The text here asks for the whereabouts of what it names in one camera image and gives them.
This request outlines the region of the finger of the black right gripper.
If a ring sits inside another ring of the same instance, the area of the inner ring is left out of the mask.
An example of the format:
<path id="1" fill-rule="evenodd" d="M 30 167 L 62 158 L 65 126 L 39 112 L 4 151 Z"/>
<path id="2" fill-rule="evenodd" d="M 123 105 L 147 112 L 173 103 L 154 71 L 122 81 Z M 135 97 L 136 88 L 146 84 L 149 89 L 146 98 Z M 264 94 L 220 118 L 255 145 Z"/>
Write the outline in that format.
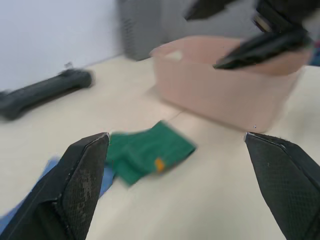
<path id="1" fill-rule="evenodd" d="M 251 38 L 220 58 L 213 67 L 235 70 L 261 64 L 284 53 L 309 47 L 312 39 L 303 27 L 292 27 L 281 32 L 265 32 Z"/>
<path id="2" fill-rule="evenodd" d="M 196 0 L 186 11 L 186 21 L 208 19 L 222 12 L 233 0 Z"/>

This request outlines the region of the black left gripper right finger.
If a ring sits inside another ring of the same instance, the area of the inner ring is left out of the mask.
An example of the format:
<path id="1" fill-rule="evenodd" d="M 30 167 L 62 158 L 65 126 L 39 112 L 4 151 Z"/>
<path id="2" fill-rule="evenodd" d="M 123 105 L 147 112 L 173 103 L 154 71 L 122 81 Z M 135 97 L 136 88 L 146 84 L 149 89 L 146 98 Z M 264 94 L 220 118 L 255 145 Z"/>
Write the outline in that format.
<path id="1" fill-rule="evenodd" d="M 320 166 L 297 144 L 244 137 L 262 197 L 287 240 L 320 238 Z"/>

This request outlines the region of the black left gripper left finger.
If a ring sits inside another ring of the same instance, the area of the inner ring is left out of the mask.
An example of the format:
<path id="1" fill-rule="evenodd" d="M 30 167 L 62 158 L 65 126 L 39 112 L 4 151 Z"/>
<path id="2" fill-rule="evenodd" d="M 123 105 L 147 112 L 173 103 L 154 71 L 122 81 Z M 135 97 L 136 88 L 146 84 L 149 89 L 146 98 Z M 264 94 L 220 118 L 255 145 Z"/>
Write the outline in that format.
<path id="1" fill-rule="evenodd" d="M 84 240 L 99 199 L 110 136 L 71 144 L 26 196 L 2 240 Z"/>

